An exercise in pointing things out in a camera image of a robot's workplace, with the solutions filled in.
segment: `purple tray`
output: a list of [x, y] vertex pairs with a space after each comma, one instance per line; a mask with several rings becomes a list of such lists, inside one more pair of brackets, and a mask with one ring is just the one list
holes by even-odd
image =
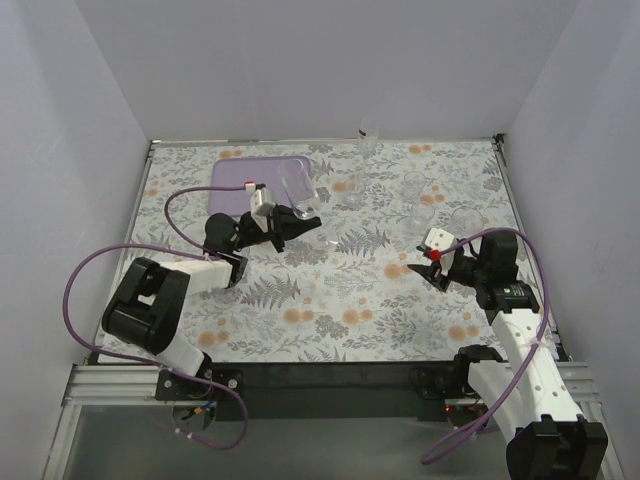
[[[284, 190], [282, 179], [278, 174], [278, 167], [283, 160], [299, 158], [307, 171], [311, 170], [311, 160], [302, 155], [291, 157], [250, 157], [225, 158], [213, 164], [211, 171], [211, 185], [232, 187], [244, 185], [253, 181], [264, 183], [276, 194], [276, 201], [280, 205], [291, 206]], [[239, 217], [249, 211], [250, 195], [246, 192], [215, 192], [209, 195], [209, 215], [217, 212], [226, 213], [231, 217]]]

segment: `white wall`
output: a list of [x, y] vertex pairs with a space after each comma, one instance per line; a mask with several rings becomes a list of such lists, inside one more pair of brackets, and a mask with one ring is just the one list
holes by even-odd
[[640, 478], [640, 3], [581, 0], [507, 135], [509, 177], [571, 353]]
[[76, 0], [149, 138], [506, 131], [577, 0]]
[[[147, 140], [73, 0], [0, 2], [0, 477], [40, 478], [74, 361], [66, 278], [124, 238]], [[115, 257], [75, 291], [86, 338]]]

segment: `floral tablecloth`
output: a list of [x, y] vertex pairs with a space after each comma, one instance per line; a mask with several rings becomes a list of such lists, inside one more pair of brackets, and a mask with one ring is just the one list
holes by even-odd
[[[251, 247], [247, 274], [233, 291], [186, 299], [180, 330], [194, 345], [214, 361], [230, 362], [450, 360], [464, 345], [499, 348], [472, 289], [452, 285], [442, 294], [406, 267], [425, 260], [415, 249], [421, 235], [406, 228], [408, 208], [399, 194], [403, 176], [420, 171], [428, 178], [421, 198], [436, 209], [432, 226], [446, 227], [453, 210], [466, 205], [482, 213], [486, 227], [516, 227], [488, 141], [379, 145], [368, 161], [370, 182], [357, 209], [343, 203], [344, 180], [358, 158], [354, 143], [161, 145], [132, 241], [195, 252], [167, 225], [166, 198], [180, 188], [208, 185], [220, 158], [285, 155], [311, 159], [321, 218], [338, 244], [321, 248], [303, 235], [287, 242], [282, 254], [270, 244]], [[173, 218], [191, 238], [204, 237], [207, 199], [195, 193], [173, 204]], [[140, 255], [181, 260], [130, 251], [125, 270]], [[519, 265], [521, 278], [533, 285], [523, 249]], [[104, 332], [98, 341], [140, 353]]]

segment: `white mount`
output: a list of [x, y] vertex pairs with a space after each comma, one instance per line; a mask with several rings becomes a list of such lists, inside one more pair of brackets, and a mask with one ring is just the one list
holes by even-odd
[[517, 388], [493, 416], [505, 440], [509, 442], [515, 436], [516, 428], [541, 421], [543, 414], [551, 415], [556, 422], [575, 422], [582, 410], [571, 398], [551, 351], [536, 338], [540, 315], [529, 309], [514, 309], [509, 314], [499, 312], [491, 326], [507, 353], [511, 371], [495, 361], [469, 366], [469, 385], [488, 407], [502, 395], [531, 346], [539, 344]]
[[[442, 228], [431, 228], [427, 232], [427, 235], [422, 239], [422, 248], [429, 248], [431, 250], [445, 250], [453, 247], [457, 243], [456, 237], [443, 230]], [[440, 266], [442, 267], [442, 274], [447, 275], [449, 269], [453, 265], [453, 256], [455, 252], [447, 253], [440, 259]]]
[[264, 233], [269, 231], [267, 217], [276, 206], [276, 195], [269, 188], [259, 188], [251, 195], [251, 218]]
[[[233, 270], [232, 265], [225, 260], [161, 262], [160, 265], [168, 270], [186, 273], [191, 277], [185, 296], [227, 288]], [[179, 332], [176, 332], [171, 343], [156, 357], [164, 365], [192, 376], [198, 372], [204, 361], [204, 353], [191, 345], [189, 340]]]

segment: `metal frame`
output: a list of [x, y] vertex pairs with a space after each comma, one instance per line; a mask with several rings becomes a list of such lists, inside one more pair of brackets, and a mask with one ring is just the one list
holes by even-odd
[[[478, 137], [460, 140], [459, 138], [440, 138], [438, 140], [426, 139], [426, 138], [398, 138], [388, 139], [389, 142], [434, 142], [434, 143], [446, 143], [446, 142], [489, 142], [492, 138]], [[248, 146], [250, 144], [309, 144], [309, 143], [356, 143], [357, 139], [354, 138], [291, 138], [280, 140], [153, 140], [159, 146], [163, 147], [219, 147], [224, 145], [229, 146]]]
[[[384, 362], [389, 365], [405, 364], [408, 368], [419, 368], [428, 365], [430, 362]], [[431, 362], [441, 364], [443, 367], [450, 362]], [[299, 364], [252, 364], [234, 363], [224, 364], [225, 368], [250, 370], [252, 368], [273, 368], [282, 365]], [[310, 364], [309, 367], [322, 367], [323, 363]], [[600, 394], [593, 383], [593, 377], [586, 363], [583, 362], [559, 362], [558, 370], [560, 376], [567, 385], [569, 393], [576, 403], [596, 403], [600, 402]], [[84, 406], [84, 405], [199, 405], [201, 400], [188, 401], [161, 401], [156, 399], [156, 387], [161, 369], [151, 365], [95, 365], [95, 366], [75, 366], [71, 372], [69, 385], [65, 392], [64, 406]], [[316, 383], [308, 389], [326, 385]], [[482, 403], [476, 399], [447, 398], [443, 400], [447, 405], [465, 405]]]
[[[487, 141], [489, 139], [476, 139], [477, 141]], [[301, 143], [344, 143], [355, 141], [351, 139], [298, 139], [298, 140], [280, 140], [280, 141], [261, 141], [260, 143], [287, 143], [287, 144], [301, 144]], [[205, 145], [246, 145], [247, 141], [205, 141], [205, 142], [161, 142], [154, 140], [150, 143], [149, 152], [146, 158], [145, 170], [141, 180], [138, 195], [133, 208], [129, 227], [127, 229], [126, 241], [131, 237], [135, 220], [137, 217], [138, 208], [146, 180], [149, 174], [153, 157], [158, 146], [205, 146]], [[513, 192], [509, 184], [508, 176], [506, 173], [506, 165], [504, 163], [504, 157], [495, 139], [491, 140], [494, 148], [494, 153], [498, 161], [501, 175], [503, 177], [509, 199], [516, 217], [518, 227], [524, 231], [522, 222], [515, 205]], [[530, 253], [527, 251], [529, 261], [531, 262]], [[118, 261], [117, 269], [114, 276], [114, 282], [111, 287], [111, 291], [115, 289], [117, 281], [122, 272], [124, 263], [124, 252], [121, 253]], [[540, 276], [537, 268], [533, 268], [536, 283], [540, 284]], [[557, 330], [555, 329], [555, 322], [550, 319], [553, 325], [554, 337], [559, 342], [557, 336]], [[428, 362], [415, 362], [415, 365], [425, 364]], [[437, 362], [441, 364], [447, 364], [448, 362]], [[251, 364], [235, 364], [237, 368], [250, 368]], [[564, 362], [558, 364], [560, 373], [567, 388], [574, 400], [580, 405], [585, 417], [590, 421], [599, 421], [603, 424], [604, 418], [602, 416], [600, 408], [600, 398], [597, 389], [593, 383], [591, 373], [589, 372], [586, 364], [579, 362]], [[182, 405], [195, 405], [200, 402], [194, 401], [158, 401], [156, 400], [156, 390], [158, 387], [158, 378], [160, 370], [157, 367], [134, 365], [134, 364], [101, 364], [96, 366], [75, 366], [71, 372], [70, 381], [63, 400], [63, 407], [58, 423], [58, 428], [55, 433], [55, 437], [50, 449], [49, 458], [47, 460], [43, 479], [54, 480], [62, 479], [69, 456], [71, 454], [71, 448], [73, 439], [75, 437], [76, 429], [80, 421], [80, 415], [82, 406], [84, 405], [144, 405], [144, 406], [182, 406]], [[440, 399], [442, 403], [448, 405], [465, 405], [470, 403], [476, 403], [476, 399], [465, 398], [451, 398]], [[606, 480], [621, 480], [623, 479], [620, 464], [618, 462], [613, 445], [610, 443], [609, 449], [605, 461], [602, 464], [602, 472]]]

